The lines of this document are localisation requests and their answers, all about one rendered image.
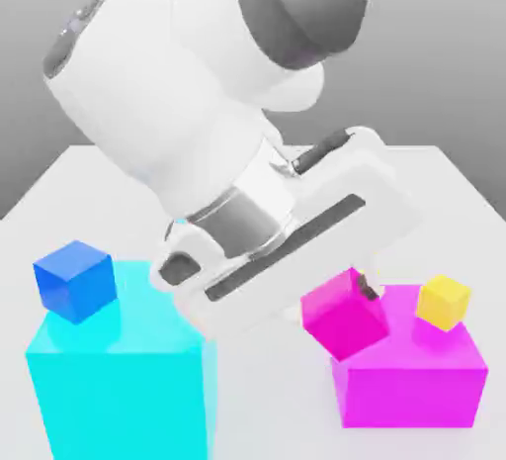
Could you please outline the large cyan box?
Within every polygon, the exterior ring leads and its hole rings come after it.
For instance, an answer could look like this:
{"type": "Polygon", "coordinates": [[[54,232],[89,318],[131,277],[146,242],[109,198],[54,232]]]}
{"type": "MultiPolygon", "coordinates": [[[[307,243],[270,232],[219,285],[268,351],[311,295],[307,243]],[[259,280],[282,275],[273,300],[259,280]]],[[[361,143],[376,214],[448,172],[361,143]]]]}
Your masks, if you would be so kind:
{"type": "Polygon", "coordinates": [[[114,264],[118,297],[74,325],[46,314],[26,351],[53,460],[212,460],[216,346],[114,264]]]}

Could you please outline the large magenta box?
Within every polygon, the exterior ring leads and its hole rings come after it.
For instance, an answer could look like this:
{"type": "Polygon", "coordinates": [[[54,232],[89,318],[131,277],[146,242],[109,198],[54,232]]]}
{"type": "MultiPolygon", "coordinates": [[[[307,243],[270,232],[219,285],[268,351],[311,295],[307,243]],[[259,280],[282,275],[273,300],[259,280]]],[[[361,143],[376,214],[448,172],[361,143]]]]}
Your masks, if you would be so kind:
{"type": "Polygon", "coordinates": [[[330,360],[343,427],[473,425],[488,367],[463,323],[442,331],[415,316],[419,289],[388,286],[389,336],[330,360]]]}

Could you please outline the small magenta cube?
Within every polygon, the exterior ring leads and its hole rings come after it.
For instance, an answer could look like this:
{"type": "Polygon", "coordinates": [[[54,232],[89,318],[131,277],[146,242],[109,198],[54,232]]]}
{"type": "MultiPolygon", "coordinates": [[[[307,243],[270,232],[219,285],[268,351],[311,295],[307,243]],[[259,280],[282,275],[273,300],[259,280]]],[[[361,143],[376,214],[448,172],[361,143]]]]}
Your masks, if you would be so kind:
{"type": "Polygon", "coordinates": [[[304,295],[304,329],[338,361],[343,361],[389,335],[380,299],[370,301],[356,284],[350,267],[304,295]]]}

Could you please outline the small blue cube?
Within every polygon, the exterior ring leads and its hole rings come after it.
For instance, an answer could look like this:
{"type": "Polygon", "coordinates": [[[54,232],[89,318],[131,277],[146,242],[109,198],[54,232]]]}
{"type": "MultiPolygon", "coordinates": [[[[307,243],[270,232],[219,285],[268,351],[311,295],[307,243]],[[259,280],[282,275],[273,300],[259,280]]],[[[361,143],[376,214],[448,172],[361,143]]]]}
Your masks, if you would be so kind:
{"type": "Polygon", "coordinates": [[[117,298],[110,254],[73,240],[33,263],[43,306],[80,324],[117,298]]]}

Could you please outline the small yellow cube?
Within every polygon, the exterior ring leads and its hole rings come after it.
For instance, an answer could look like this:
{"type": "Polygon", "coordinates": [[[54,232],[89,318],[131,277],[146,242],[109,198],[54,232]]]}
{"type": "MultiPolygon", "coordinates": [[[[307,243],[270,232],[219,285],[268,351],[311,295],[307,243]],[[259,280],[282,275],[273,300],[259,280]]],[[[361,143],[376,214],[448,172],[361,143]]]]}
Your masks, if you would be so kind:
{"type": "Polygon", "coordinates": [[[416,317],[442,331],[450,331],[464,319],[470,294],[468,286],[437,275],[420,288],[416,317]]]}

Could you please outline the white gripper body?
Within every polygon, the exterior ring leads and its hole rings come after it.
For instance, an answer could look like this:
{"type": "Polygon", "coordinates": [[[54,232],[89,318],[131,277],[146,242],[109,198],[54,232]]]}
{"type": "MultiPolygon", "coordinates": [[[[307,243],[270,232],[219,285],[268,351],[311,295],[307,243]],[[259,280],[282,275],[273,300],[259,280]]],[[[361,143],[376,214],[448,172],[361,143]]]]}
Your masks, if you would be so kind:
{"type": "Polygon", "coordinates": [[[419,216],[387,146],[353,128],[292,158],[263,144],[212,205],[173,229],[173,287],[202,334],[249,328],[404,236],[419,216]]]}

